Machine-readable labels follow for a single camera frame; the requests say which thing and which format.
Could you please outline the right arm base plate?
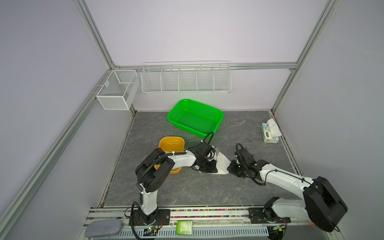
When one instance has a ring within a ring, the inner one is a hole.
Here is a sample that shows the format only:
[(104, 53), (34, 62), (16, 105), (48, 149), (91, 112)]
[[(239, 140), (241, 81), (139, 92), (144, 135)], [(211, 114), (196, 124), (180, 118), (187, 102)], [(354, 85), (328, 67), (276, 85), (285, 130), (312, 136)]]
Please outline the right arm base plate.
[(290, 218), (278, 217), (275, 212), (262, 207), (248, 208), (249, 219), (252, 224), (288, 224)]

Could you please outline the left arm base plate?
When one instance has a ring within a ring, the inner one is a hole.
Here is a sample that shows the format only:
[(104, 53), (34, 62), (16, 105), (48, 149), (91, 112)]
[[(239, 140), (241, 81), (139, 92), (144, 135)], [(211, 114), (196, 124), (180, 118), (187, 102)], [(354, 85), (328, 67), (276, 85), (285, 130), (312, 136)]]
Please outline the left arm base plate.
[(171, 219), (171, 211), (170, 209), (157, 209), (150, 215), (145, 215), (145, 213), (141, 210), (133, 210), (131, 214), (131, 224), (134, 226), (149, 226), (149, 225), (163, 225), (168, 226), (170, 224)]

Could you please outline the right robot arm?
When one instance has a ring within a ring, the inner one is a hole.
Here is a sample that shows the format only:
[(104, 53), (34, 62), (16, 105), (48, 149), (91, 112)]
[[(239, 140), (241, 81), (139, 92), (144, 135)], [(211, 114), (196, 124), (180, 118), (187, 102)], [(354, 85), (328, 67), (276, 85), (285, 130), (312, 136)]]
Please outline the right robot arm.
[(326, 178), (308, 178), (284, 171), (264, 160), (256, 161), (240, 143), (236, 144), (235, 156), (236, 159), (227, 168), (229, 173), (250, 179), (261, 187), (274, 184), (298, 197), (297, 200), (269, 199), (262, 211), (269, 223), (294, 218), (312, 222), (321, 230), (332, 232), (348, 212), (346, 203)]

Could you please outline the white paper napkin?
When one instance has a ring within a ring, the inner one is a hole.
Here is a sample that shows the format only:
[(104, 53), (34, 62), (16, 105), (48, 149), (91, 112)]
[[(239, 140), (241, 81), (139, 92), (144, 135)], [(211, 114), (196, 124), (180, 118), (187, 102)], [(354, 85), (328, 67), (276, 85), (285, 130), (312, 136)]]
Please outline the white paper napkin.
[(214, 154), (212, 161), (213, 160), (216, 161), (217, 172), (212, 173), (212, 175), (227, 175), (229, 173), (227, 168), (231, 164), (231, 161), (222, 152), (220, 152), (218, 155)]

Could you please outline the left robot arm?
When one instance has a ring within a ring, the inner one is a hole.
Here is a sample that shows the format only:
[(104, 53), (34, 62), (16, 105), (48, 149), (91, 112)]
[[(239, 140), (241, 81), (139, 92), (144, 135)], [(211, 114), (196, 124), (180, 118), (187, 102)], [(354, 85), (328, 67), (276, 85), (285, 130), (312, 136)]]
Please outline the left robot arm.
[(217, 151), (211, 146), (214, 136), (210, 132), (198, 144), (181, 151), (153, 150), (135, 170), (136, 187), (140, 192), (138, 218), (145, 225), (153, 224), (158, 217), (158, 189), (163, 185), (172, 170), (189, 167), (194, 171), (217, 174)]

